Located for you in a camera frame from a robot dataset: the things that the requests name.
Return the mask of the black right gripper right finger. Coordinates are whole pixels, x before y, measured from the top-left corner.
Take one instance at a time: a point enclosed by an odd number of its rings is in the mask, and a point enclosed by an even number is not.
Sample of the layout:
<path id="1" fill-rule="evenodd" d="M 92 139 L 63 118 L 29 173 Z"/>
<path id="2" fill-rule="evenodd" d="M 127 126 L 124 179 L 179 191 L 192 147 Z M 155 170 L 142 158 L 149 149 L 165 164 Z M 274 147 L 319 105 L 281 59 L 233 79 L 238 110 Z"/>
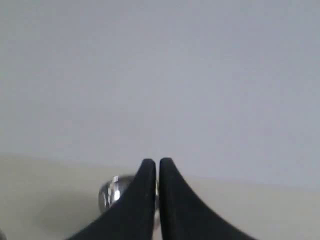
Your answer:
<path id="1" fill-rule="evenodd" d="M 211 210 L 169 157 L 159 162 L 159 212 L 164 240 L 252 239 Z"/>

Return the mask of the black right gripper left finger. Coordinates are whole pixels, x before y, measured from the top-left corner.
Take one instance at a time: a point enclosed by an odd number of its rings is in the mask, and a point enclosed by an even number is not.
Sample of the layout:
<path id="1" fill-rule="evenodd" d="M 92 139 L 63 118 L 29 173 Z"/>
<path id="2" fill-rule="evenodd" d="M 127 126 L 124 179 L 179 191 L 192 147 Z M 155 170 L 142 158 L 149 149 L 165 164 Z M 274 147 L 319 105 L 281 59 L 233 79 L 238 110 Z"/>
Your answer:
<path id="1" fill-rule="evenodd" d="M 70 240 L 151 240 L 154 232 L 156 164 L 144 159 L 124 194 Z"/>

